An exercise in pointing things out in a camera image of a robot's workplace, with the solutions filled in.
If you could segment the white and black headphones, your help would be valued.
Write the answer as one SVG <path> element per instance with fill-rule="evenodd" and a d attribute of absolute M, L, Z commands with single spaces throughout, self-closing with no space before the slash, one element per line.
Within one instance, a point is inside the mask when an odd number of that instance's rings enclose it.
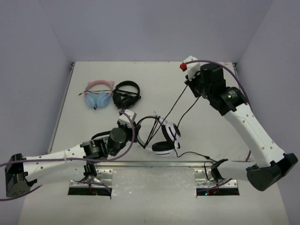
<path fill-rule="evenodd" d="M 141 123 L 145 119 L 154 119 L 156 123 L 161 125 L 161 131 L 165 141 L 156 142 L 154 144 L 145 143 L 138 134 L 137 142 L 143 149 L 153 152 L 157 157 L 168 157 L 175 150 L 180 149 L 181 133 L 175 123 L 168 122 L 165 118 L 158 115 L 150 115 L 140 119 L 137 124 L 141 126 Z"/>

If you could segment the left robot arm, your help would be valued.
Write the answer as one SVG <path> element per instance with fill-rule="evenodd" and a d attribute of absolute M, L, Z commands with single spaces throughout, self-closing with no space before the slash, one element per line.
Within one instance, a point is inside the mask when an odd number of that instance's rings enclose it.
<path fill-rule="evenodd" d="M 127 142 L 136 142 L 140 128 L 135 122 L 129 125 L 118 122 L 112 130 L 98 133 L 91 140 L 66 150 L 33 157 L 25 157 L 21 153 L 12 155 L 8 162 L 2 164 L 6 184 L 4 200 L 18 199 L 43 185 L 64 180 L 84 184 L 88 189 L 92 189 L 93 185 L 103 187 L 110 196 L 111 188 L 92 181 L 98 175 L 96 164 L 121 158 L 119 152 Z"/>

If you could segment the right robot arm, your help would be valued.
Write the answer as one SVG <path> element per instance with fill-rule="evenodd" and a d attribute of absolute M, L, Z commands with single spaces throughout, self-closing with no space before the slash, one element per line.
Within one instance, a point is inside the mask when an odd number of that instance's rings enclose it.
<path fill-rule="evenodd" d="M 268 135 L 254 116 L 249 100 L 239 88 L 226 85 L 220 63 L 200 60 L 183 62 L 180 69 L 186 71 L 185 84 L 193 95 L 209 101 L 237 131 L 251 151 L 254 162 L 236 162 L 221 159 L 211 166 L 214 182 L 225 179 L 248 181 L 255 189 L 264 191 L 286 176 L 297 164 L 293 153 L 285 153 Z"/>

